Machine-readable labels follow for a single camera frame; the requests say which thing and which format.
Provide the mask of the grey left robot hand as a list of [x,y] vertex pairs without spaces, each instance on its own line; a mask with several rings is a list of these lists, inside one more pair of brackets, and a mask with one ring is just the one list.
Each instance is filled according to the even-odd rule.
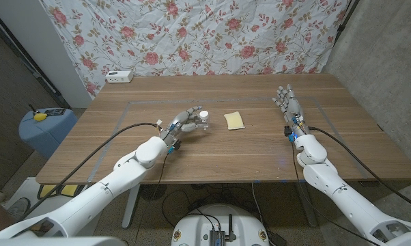
[[180,148],[181,141],[177,139],[177,135],[192,132],[197,128],[207,129],[209,117],[209,112],[203,110],[202,106],[192,107],[176,115],[168,127],[160,131],[160,138],[169,148],[168,154]]

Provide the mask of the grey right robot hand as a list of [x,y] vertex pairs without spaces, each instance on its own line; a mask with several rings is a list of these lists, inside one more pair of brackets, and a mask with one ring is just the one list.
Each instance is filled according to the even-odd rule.
[[290,84],[286,88],[279,86],[277,97],[273,98],[272,101],[283,113],[284,120],[287,123],[284,135],[291,142],[294,142],[302,135],[309,134],[309,127],[304,120],[304,112]]

